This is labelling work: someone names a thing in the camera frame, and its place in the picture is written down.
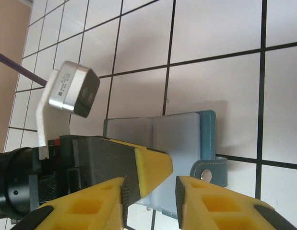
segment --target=white stitching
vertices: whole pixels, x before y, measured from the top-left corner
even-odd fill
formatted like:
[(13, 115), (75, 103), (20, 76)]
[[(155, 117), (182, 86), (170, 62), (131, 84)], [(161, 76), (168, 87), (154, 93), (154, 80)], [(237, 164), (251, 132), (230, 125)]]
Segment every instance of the white stitching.
[(195, 173), (196, 173), (196, 170), (197, 170), (198, 167), (200, 167), (201, 165), (207, 165), (207, 164), (210, 164), (210, 165), (212, 165), (212, 164), (227, 164), (227, 162), (222, 162), (222, 163), (201, 163), (201, 164), (196, 166), (193, 176), (195, 177)]
[(212, 132), (212, 118), (211, 118), (211, 114), (210, 113), (206, 113), (204, 112), (203, 114), (208, 114), (210, 117), (210, 143), (209, 143), (209, 159), (211, 160), (211, 132)]

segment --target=tiled floor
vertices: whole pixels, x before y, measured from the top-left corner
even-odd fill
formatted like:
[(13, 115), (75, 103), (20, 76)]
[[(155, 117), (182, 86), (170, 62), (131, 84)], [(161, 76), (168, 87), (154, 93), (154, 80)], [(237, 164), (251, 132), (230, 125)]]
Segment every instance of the tiled floor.
[[(89, 117), (71, 118), (73, 134), (101, 135), (106, 117), (213, 109), (228, 188), (297, 227), (297, 0), (35, 0), (22, 66), (47, 80), (65, 60), (101, 77)], [(19, 77), (6, 151), (37, 146), (42, 92)], [(128, 225), (178, 229), (139, 205)]]

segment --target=beige wall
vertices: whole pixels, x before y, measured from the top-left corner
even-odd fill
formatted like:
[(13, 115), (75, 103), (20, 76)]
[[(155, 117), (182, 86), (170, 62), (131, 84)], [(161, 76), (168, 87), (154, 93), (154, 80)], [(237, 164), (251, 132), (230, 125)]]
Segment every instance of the beige wall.
[[(0, 0), (0, 53), (20, 63), (31, 8), (18, 0)], [(7, 135), (18, 73), (0, 63), (0, 151)]]

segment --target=black cable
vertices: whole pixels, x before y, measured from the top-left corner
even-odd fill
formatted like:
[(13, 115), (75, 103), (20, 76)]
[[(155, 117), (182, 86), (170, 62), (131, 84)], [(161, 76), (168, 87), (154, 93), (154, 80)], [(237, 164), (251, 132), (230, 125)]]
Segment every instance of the black cable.
[(32, 81), (36, 82), (37, 84), (40, 84), (41, 86), (46, 86), (47, 81), (42, 79), (41, 77), (35, 75), (34, 73), (30, 72), (29, 70), (25, 69), (21, 65), (17, 64), (13, 60), (9, 59), (8, 57), (4, 56), (0, 53), (0, 62), (4, 65), (12, 68), (13, 70), (19, 72), (20, 74), (24, 75), (28, 79), (31, 79)]

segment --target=black cylinder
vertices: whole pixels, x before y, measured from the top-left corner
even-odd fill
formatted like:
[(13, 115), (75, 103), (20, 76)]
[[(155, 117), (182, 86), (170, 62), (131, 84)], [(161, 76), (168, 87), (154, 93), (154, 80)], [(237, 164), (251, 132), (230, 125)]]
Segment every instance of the black cylinder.
[(32, 149), (0, 153), (0, 218), (21, 219), (30, 212)]

